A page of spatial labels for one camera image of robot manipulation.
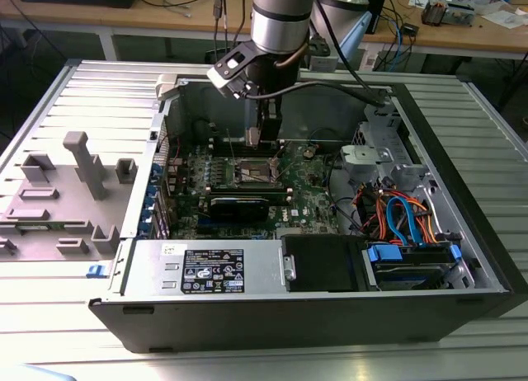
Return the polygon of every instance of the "power supply label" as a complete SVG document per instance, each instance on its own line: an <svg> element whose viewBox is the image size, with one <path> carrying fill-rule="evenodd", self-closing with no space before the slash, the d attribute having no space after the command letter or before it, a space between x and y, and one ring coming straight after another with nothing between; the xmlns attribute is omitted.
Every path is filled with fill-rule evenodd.
<svg viewBox="0 0 528 381"><path fill-rule="evenodd" d="M185 251L181 291L244 293L244 250Z"/></svg>

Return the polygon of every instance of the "metal slotted surface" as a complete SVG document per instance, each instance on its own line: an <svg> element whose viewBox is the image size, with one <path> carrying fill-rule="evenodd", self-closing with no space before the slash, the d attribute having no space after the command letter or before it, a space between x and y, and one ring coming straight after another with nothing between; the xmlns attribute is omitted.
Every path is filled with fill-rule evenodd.
<svg viewBox="0 0 528 381"><path fill-rule="evenodd" d="M94 98L106 101L85 105L99 108L97 113L92 110L75 115L78 103L70 105L72 101L62 100L59 105L56 100L60 98L50 99L49 103L57 108L50 107L55 114L45 111L45 125L36 125L35 130L46 129L47 135L56 136L39 138L60 142L59 129L67 129L71 126L67 123L74 121L75 127L99 129L93 133L102 149L107 141L138 141L134 135L146 134L149 128L149 118L145 117L148 107L143 101L154 101L153 89L160 73L177 72L178 67L172 64L82 63L67 72L60 98L76 97L76 101L84 104L95 102ZM522 223L528 213L523 206L514 204L522 195L522 179L526 181L528 169L522 155L515 152L510 133L490 124L492 116L479 109L471 88L453 77L385 73L362 77L367 82L407 83L415 99L426 103L422 107L433 129L493 221L517 266L528 277L524 243L528 242L528 223ZM108 116L109 108L115 107L113 101L122 102L123 110L127 111ZM108 134L107 129L119 132ZM104 154L110 159L115 153ZM18 173L17 167L7 162L0 175L2 181L7 171ZM508 176L518 176L518 184L506 179ZM82 381L528 379L528 304L499 319L471 322L438 343L136 355L125 350L87 310L84 301L96 297L108 285L108 280L84 277L90 264L89 261L0 263L0 346L9 347L2 352L3 360L41 365Z"/></svg>
<svg viewBox="0 0 528 381"><path fill-rule="evenodd" d="M408 89L505 248L526 270L526 148L473 86L435 87Z"/></svg>
<svg viewBox="0 0 528 381"><path fill-rule="evenodd" d="M94 82L82 69L83 65L63 70L64 81L2 170L0 213L25 178L19 166L29 153L47 153L54 164L74 165L72 154L63 146L69 131L85 131L88 150L98 154L105 166L115 166L119 158L133 158L139 164L158 108L155 80L149 87L137 86L133 76L117 84L104 78Z"/></svg>

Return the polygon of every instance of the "blue latch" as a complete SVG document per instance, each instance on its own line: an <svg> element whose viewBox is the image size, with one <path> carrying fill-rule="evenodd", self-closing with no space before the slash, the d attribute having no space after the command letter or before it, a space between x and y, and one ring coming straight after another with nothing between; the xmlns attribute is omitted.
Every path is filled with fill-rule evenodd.
<svg viewBox="0 0 528 381"><path fill-rule="evenodd" d="M86 277L89 279L92 278L106 278L107 275L105 273L106 267L100 265L100 264L94 264L93 266L90 266L88 268L88 272L86 273Z"/></svg>
<svg viewBox="0 0 528 381"><path fill-rule="evenodd" d="M158 164L152 164L151 172L154 175L161 175L163 173L163 168L161 168Z"/></svg>
<svg viewBox="0 0 528 381"><path fill-rule="evenodd" d="M450 250L455 260L460 260L462 258L462 252L458 245L451 245Z"/></svg>
<svg viewBox="0 0 528 381"><path fill-rule="evenodd" d="M373 245L369 247L368 254L370 261L401 261L403 260L402 252L398 245Z"/></svg>

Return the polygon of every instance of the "robotic arm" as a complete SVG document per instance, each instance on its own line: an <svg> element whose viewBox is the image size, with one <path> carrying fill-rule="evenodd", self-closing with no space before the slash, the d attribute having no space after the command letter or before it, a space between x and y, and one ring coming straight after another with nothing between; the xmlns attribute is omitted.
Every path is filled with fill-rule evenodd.
<svg viewBox="0 0 528 381"><path fill-rule="evenodd" d="M251 41L225 55L207 73L225 95L236 98L258 87L259 94L295 84L300 56L309 41L314 0L253 0Z"/></svg>
<svg viewBox="0 0 528 381"><path fill-rule="evenodd" d="M252 39L227 53L207 73L224 96L257 100L257 127L250 129L246 137L250 146L268 146L276 141L282 122L282 94L292 89L326 85L372 105L383 105L348 64L324 11L328 10L332 18L349 25L344 30L339 28L340 32L348 35L347 39L350 39L349 32L356 33L356 41L352 42L355 48L370 20L370 14L366 12L368 0L317 0L316 3L318 14L313 15L314 20L318 24L321 22L320 26L326 26L328 31L323 33L330 35L342 62L367 90L368 96L325 82L305 82L294 87L301 57L309 47L314 0L253 0Z"/></svg>

